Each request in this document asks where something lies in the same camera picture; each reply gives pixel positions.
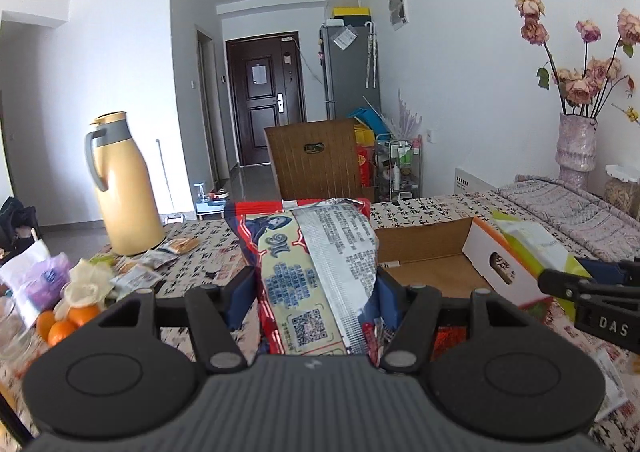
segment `orange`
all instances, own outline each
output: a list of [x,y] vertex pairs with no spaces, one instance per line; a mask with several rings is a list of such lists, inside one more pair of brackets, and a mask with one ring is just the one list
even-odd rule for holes
[[51,326],[56,323],[56,316],[53,311],[43,311],[36,320],[36,331],[40,337],[46,342],[49,338]]
[[49,330],[49,338],[47,342],[51,347],[59,343],[61,340],[68,337],[71,333],[76,330],[76,326],[74,326],[69,320],[61,320],[60,322],[56,322],[51,326]]
[[89,320],[100,314],[100,308],[95,304],[86,307],[73,307],[66,315],[66,319],[73,322],[76,326],[82,327]]

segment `jar of dried food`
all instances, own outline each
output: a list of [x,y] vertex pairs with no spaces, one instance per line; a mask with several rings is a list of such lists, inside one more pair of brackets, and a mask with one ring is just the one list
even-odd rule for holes
[[617,209],[638,219],[640,207],[640,170],[629,166],[607,165],[604,199]]

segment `refrigerator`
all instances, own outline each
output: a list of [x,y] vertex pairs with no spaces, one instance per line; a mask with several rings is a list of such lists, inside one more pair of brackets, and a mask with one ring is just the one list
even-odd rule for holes
[[357,37],[345,49],[332,40],[333,36],[343,30],[343,26],[320,28],[324,100],[328,120],[346,118],[355,109],[368,107],[363,96],[366,96],[371,105],[380,112],[380,74],[377,76],[376,89],[373,88],[372,72],[369,76],[369,88],[366,88],[369,28],[354,27]]

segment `brown door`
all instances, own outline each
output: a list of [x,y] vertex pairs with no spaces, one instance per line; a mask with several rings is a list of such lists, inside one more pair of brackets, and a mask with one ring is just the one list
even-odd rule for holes
[[240,163],[269,162],[265,127],[304,121],[297,33],[226,43]]

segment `yellow thermos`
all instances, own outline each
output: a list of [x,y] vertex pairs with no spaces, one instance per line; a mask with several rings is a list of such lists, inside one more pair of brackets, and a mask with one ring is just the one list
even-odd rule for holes
[[164,239],[149,171],[127,125],[126,112],[98,116],[84,139],[84,154],[116,254],[135,255]]

